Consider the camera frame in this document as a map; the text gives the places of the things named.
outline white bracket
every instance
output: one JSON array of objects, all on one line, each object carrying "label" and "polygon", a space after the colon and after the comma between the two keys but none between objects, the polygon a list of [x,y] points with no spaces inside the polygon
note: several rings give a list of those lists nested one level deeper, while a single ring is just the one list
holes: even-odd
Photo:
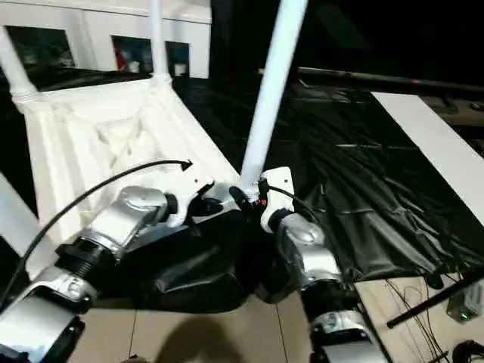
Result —
[{"label": "white bracket", "polygon": [[175,183],[165,190],[166,193],[175,195],[178,211],[168,217],[166,225],[170,228],[183,224],[188,214],[188,205],[197,196],[200,189],[213,183],[213,178],[197,164],[192,164],[179,175]]},{"label": "white bracket", "polygon": [[[262,173],[262,178],[267,180],[272,187],[284,189],[288,193],[294,194],[293,176],[287,166],[267,170]],[[293,198],[288,197],[278,191],[268,191],[267,206],[262,217],[260,218],[260,225],[267,233],[274,233],[269,227],[269,219],[276,210],[288,209],[294,211]]]}]

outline black metal rod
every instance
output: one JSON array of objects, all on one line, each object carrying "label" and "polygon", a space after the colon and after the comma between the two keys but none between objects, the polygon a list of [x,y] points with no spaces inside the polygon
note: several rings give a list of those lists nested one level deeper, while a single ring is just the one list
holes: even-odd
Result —
[{"label": "black metal rod", "polygon": [[439,88],[455,89],[468,92],[484,92],[481,85],[468,85],[464,83],[452,83],[443,81],[433,81],[430,79],[414,79],[408,77],[385,76],[382,74],[349,72],[347,70],[328,70],[325,68],[299,67],[299,74],[312,74],[316,76],[329,76],[338,79],[354,79],[358,81],[387,82],[402,85],[430,86]]},{"label": "black metal rod", "polygon": [[393,329],[398,324],[407,321],[408,319],[413,318],[414,316],[419,315],[422,312],[434,307],[435,305],[440,304],[442,301],[447,300],[450,296],[454,295],[458,291],[475,284],[477,281],[482,280],[484,278],[484,271],[480,271],[479,273],[473,273],[466,276],[466,278],[456,282],[450,287],[447,287],[445,290],[442,290],[440,293],[432,296],[430,299],[425,300],[424,302],[414,306],[413,308],[407,310],[403,314],[397,316],[396,318],[388,321],[386,326],[390,329]]}]

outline wrinkled black cloth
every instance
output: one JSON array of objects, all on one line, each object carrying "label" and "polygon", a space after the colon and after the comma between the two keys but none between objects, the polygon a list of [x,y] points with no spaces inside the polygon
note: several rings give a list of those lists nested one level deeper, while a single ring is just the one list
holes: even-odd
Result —
[{"label": "wrinkled black cloth", "polygon": [[253,292],[260,259],[250,253],[243,213],[232,210],[128,253],[102,289],[129,297],[138,309],[217,313],[241,306]]},{"label": "wrinkled black cloth", "polygon": [[[175,90],[240,170],[256,92],[180,79]],[[353,281],[484,266],[484,227],[367,92],[287,92],[266,169],[289,166]]]}]

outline white pole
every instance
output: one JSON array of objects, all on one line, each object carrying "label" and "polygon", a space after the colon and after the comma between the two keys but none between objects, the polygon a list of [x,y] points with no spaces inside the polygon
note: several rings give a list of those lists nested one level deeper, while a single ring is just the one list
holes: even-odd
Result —
[{"label": "white pole", "polygon": [[163,39],[161,0],[151,0],[151,57],[153,58],[153,78],[155,82],[170,82],[166,46]]},{"label": "white pole", "polygon": [[258,195],[257,182],[264,167],[307,4],[308,0],[281,0],[279,5],[240,176],[240,186],[251,201]]},{"label": "white pole", "polygon": [[[19,256],[23,256],[40,231],[39,221],[1,173],[0,215],[0,235]],[[56,257],[55,245],[45,236],[27,260],[26,271],[30,278],[35,278]]]},{"label": "white pole", "polygon": [[8,79],[10,93],[16,103],[28,101],[37,95],[37,90],[30,83],[4,26],[0,26],[0,66]]}]

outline black cable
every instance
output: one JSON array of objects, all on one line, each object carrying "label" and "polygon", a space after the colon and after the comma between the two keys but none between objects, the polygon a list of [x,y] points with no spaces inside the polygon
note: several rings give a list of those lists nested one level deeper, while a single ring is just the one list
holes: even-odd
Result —
[{"label": "black cable", "polygon": [[278,187],[273,187],[271,185],[269,185],[268,188],[271,191],[277,191],[278,193],[282,193],[284,195],[287,195],[288,197],[295,200],[311,216],[311,218],[313,219],[313,222],[315,224],[317,224],[317,225],[320,224],[318,217],[314,213],[314,210],[304,200],[296,197],[294,194],[291,194],[288,191],[285,191],[284,189],[280,189]]},{"label": "black cable", "polygon": [[[386,282],[392,288],[392,290],[395,291],[395,293],[397,294],[397,296],[404,303],[405,307],[407,309],[409,309],[410,308],[410,305],[408,304],[407,300],[402,295],[402,293],[400,292],[400,290],[390,280],[386,280]],[[425,327],[422,324],[422,321],[417,316],[414,316],[414,319],[417,322],[417,324],[419,326],[419,329],[420,329],[420,332],[422,333],[423,338],[425,339],[425,341],[426,341],[426,343],[427,343],[427,345],[429,347],[430,354],[432,355],[432,357],[437,356],[438,353],[437,353],[436,347],[433,345],[432,339],[430,338],[430,335],[428,334],[428,332],[425,330]]]},{"label": "black cable", "polygon": [[[429,286],[427,284],[425,284],[425,288],[427,289],[427,300],[428,300],[430,298]],[[436,347],[440,350],[440,352],[442,352],[442,348],[440,347],[439,342],[437,342],[436,335],[433,333],[432,325],[430,323],[430,312],[429,312],[429,309],[427,310],[427,323],[429,325],[429,330],[430,330],[430,334],[431,334],[431,337],[433,339],[433,342],[436,344]],[[448,363],[450,363],[450,361],[448,360],[447,357],[445,357],[445,360]]]},{"label": "black cable", "polygon": [[[392,298],[393,300],[395,301],[395,304],[396,304],[396,307],[398,308],[399,310],[399,313],[401,314],[402,313],[402,310],[400,309],[400,306],[399,306],[399,302],[398,300],[395,298],[395,294],[393,293],[393,291],[390,290],[390,293],[392,294]],[[413,333],[411,332],[411,329],[410,327],[408,326],[408,321],[405,322],[405,326],[407,327],[407,330],[408,330],[408,333],[410,334],[410,338],[412,339],[412,341],[414,342],[414,345],[415,345],[415,348],[417,348],[417,351],[418,351],[418,355],[420,356],[420,361],[422,361],[422,363],[424,363],[424,355],[422,354],[422,351],[420,350],[420,347],[419,345],[417,344],[417,341],[415,340],[415,337],[413,335]],[[428,343],[428,340],[426,338],[426,342],[429,346],[429,351],[430,351],[430,354],[431,356],[433,357],[434,356],[434,352],[435,350],[432,352],[432,349],[430,348],[430,344]]]},{"label": "black cable", "polygon": [[110,178],[102,181],[98,185],[95,185],[91,189],[85,191],[84,193],[82,193],[81,195],[79,195],[75,200],[73,200],[71,203],[69,203],[67,206],[65,206],[50,221],[48,221],[47,224],[44,225],[44,227],[40,230],[40,232],[32,240],[32,242],[29,245],[29,248],[27,248],[27,251],[22,256],[22,258],[20,259],[20,261],[18,262],[18,265],[17,265],[17,268],[16,268],[14,274],[12,275],[10,281],[8,282],[7,287],[4,290],[4,293],[3,293],[3,296],[2,296],[2,300],[0,300],[0,311],[5,307],[5,304],[6,304],[7,300],[8,300],[8,295],[10,294],[12,288],[15,285],[15,282],[17,281],[18,277],[20,276],[20,274],[22,273],[23,269],[25,268],[26,261],[28,260],[28,258],[30,257],[30,255],[32,254],[32,252],[34,251],[34,249],[37,247],[37,245],[39,244],[39,242],[42,240],[42,238],[47,234],[48,230],[51,229],[52,226],[55,223],[57,223],[57,221],[59,219],[62,218],[62,216],[64,216],[73,207],[75,207],[77,204],[79,204],[80,202],[82,202],[89,195],[91,195],[94,192],[98,191],[102,187],[104,187],[104,186],[106,186],[106,185],[108,185],[108,184],[110,184],[112,182],[115,182],[116,180],[118,180],[118,179],[120,179],[120,178],[122,178],[122,177],[124,177],[126,175],[129,175],[129,174],[132,174],[134,172],[137,172],[139,170],[151,168],[153,166],[165,165],[165,164],[179,164],[179,165],[181,165],[181,167],[182,167],[183,170],[187,169],[191,165],[191,163],[188,162],[188,161],[180,161],[180,160],[159,160],[159,161],[153,161],[151,163],[145,163],[145,164],[141,164],[139,166],[135,166],[134,168],[131,168],[131,169],[128,169],[128,170],[126,170],[124,172],[121,172],[119,174],[113,175]]},{"label": "black cable", "polygon": [[453,280],[454,282],[459,282],[458,280],[455,280],[451,275],[449,274],[444,274],[448,279]]},{"label": "black cable", "polygon": [[[405,304],[405,306],[407,307],[407,309],[410,309],[410,304],[408,304],[407,300],[403,297],[402,293],[399,291],[399,289],[393,284],[393,282],[391,282],[390,280],[386,280],[386,282],[388,283],[388,285],[396,292],[396,294],[399,296],[399,298],[402,300],[402,302]],[[441,346],[439,345],[439,342],[437,341],[436,337],[435,337],[435,334],[433,333],[432,331],[432,326],[430,324],[430,317],[427,317],[428,318],[428,324],[429,324],[429,329],[430,329],[430,332],[427,331],[427,329],[424,327],[424,324],[422,323],[422,321],[417,317],[417,316],[414,316],[414,319],[415,321],[418,323],[419,327],[420,327],[420,330],[422,331],[422,333],[424,334],[424,338],[425,340],[427,341],[427,344],[429,344],[429,341],[430,341],[430,344],[429,344],[429,347],[431,349],[433,349],[433,351],[435,352],[436,355],[438,355],[438,353],[440,353],[441,355],[444,355],[444,352],[441,348]],[[448,360],[447,358],[447,355],[444,355],[444,359],[450,363],[450,361]]]},{"label": "black cable", "polygon": [[454,363],[470,363],[483,359],[484,346],[473,340],[465,340],[457,344],[452,352],[452,361]]}]

